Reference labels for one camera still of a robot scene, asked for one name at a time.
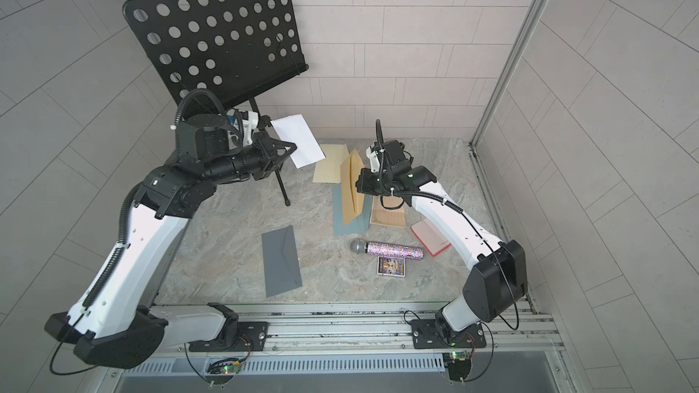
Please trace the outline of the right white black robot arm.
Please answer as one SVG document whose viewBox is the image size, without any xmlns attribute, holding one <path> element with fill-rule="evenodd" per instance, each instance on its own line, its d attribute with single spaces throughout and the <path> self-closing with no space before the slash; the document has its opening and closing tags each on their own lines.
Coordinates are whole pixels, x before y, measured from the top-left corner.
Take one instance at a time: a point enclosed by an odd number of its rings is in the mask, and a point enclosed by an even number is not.
<svg viewBox="0 0 699 393">
<path fill-rule="evenodd" d="M 360 171 L 358 191 L 400 198 L 435 225 L 469 269 L 462 294 L 436 314 L 435 327 L 444 340 L 476 323 L 493 321 L 528 293 L 524 248 L 491 234 L 451 200 L 431 171 L 413 167 L 405 145 L 383 138 L 380 120 L 367 156 L 371 166 Z"/>
</svg>

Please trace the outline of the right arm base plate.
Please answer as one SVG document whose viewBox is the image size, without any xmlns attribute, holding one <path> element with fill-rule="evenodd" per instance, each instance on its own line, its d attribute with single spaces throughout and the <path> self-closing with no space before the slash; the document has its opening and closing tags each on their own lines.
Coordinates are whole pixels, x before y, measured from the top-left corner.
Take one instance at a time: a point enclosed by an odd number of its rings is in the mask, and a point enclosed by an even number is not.
<svg viewBox="0 0 699 393">
<path fill-rule="evenodd" d="M 411 326 L 413 346 L 415 349 L 484 349 L 487 340 L 482 326 L 473 324 L 458 332 L 454 337 L 441 338 L 435 319 L 412 319 Z"/>
</svg>

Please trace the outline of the cream yellow envelope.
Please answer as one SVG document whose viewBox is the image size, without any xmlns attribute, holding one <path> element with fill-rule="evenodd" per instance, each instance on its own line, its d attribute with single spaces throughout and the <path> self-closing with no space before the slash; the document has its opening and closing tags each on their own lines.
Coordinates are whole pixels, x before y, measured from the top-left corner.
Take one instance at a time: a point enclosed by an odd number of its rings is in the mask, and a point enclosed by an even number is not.
<svg viewBox="0 0 699 393">
<path fill-rule="evenodd" d="M 322 144 L 320 146 L 325 158 L 315 164 L 313 183 L 340 184 L 340 167 L 348 158 L 346 144 Z"/>
</svg>

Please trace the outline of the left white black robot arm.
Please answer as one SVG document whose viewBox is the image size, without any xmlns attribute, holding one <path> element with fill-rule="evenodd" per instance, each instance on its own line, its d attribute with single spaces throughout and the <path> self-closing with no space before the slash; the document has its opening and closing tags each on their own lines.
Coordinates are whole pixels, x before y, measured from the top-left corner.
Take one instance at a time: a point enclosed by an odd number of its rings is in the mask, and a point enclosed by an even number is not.
<svg viewBox="0 0 699 393">
<path fill-rule="evenodd" d="M 295 152 L 294 143 L 269 135 L 270 124 L 267 116 L 224 107 L 207 89 L 181 100 L 171 125 L 175 151 L 129 190 L 110 256 L 80 300 L 45 325 L 86 369 L 132 369 L 177 344 L 252 349 L 237 313 L 223 304 L 178 315 L 152 313 L 141 300 L 173 242 L 219 186 L 277 174 Z"/>
</svg>

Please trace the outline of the blue bordered white letter paper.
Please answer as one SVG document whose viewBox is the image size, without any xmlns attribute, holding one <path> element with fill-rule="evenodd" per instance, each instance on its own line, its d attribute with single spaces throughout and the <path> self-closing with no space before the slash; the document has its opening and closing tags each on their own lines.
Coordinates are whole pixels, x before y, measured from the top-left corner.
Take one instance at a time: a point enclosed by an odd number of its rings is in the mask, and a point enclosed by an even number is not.
<svg viewBox="0 0 699 393">
<path fill-rule="evenodd" d="M 271 125 L 280 140 L 293 143 L 297 147 L 291 154 L 296 168 L 307 167 L 324 160 L 325 154 L 302 115 L 272 120 Z"/>
</svg>

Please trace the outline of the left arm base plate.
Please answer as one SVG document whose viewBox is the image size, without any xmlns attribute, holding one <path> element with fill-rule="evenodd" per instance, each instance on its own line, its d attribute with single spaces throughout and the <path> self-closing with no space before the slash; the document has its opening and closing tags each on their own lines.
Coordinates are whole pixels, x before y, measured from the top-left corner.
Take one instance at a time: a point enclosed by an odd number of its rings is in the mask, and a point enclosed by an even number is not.
<svg viewBox="0 0 699 393">
<path fill-rule="evenodd" d="M 262 351 L 269 332 L 269 322 L 227 322 L 212 340 L 189 343 L 190 352 Z"/>
</svg>

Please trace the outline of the pink white letter paper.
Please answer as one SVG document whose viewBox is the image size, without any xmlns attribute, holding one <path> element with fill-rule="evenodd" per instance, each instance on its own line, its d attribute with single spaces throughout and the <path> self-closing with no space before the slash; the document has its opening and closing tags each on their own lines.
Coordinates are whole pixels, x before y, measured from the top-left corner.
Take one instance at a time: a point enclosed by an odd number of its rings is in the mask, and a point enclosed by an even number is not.
<svg viewBox="0 0 699 393">
<path fill-rule="evenodd" d="M 427 219 L 412 225 L 411 232 L 434 258 L 451 247 L 447 238 Z"/>
</svg>

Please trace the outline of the tan kraft envelope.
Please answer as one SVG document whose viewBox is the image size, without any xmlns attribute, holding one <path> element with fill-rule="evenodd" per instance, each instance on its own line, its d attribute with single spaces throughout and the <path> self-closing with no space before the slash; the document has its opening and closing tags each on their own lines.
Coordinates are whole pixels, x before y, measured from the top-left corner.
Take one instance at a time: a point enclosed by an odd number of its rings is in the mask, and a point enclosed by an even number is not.
<svg viewBox="0 0 699 393">
<path fill-rule="evenodd" d="M 364 194 L 360 194 L 356 189 L 356 182 L 362 168 L 364 168 L 364 163 L 357 149 L 349 154 L 340 167 L 341 210 L 344 225 L 355 220 L 363 210 Z"/>
</svg>

